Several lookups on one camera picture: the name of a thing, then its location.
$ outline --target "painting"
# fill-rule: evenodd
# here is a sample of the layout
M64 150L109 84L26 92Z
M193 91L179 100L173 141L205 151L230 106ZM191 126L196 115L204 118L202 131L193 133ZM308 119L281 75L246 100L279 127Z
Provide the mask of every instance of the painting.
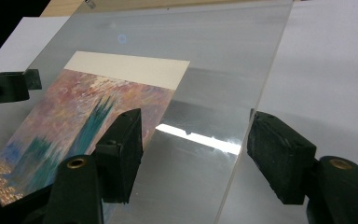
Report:
M157 71L153 67L147 71L141 68L141 71L135 69L130 74L120 67L126 64L115 63L117 57L128 61L128 66L132 67L136 67L134 63L141 62L145 67L165 63L159 59L92 53L93 63L89 52L77 52L0 153L2 204L14 202L53 183L58 164L75 155L90 154L117 116L125 111L141 108L143 144L144 148L147 146L188 62L168 61L166 64L171 69ZM107 65L104 72L95 72L98 75L92 74L93 71L84 72L84 69L76 69L74 65L83 64L82 58L88 60L88 68L94 66L101 69L105 65L100 63L107 60L121 70ZM173 64L176 67L179 64L181 68L177 70L172 67ZM170 70L178 74L171 79L175 82L173 86L169 78L161 81L161 76L169 76L167 73ZM112 73L119 73L119 76L109 75ZM170 82L168 86L163 84L167 80Z

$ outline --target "glass sheet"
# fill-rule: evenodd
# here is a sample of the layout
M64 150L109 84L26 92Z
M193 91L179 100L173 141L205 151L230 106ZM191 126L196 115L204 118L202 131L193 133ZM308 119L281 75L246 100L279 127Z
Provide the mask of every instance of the glass sheet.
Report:
M45 88L0 105L0 148L77 50L190 61L145 149L130 203L104 212L108 223L219 222L293 2L117 12L103 2L83 3L30 65Z

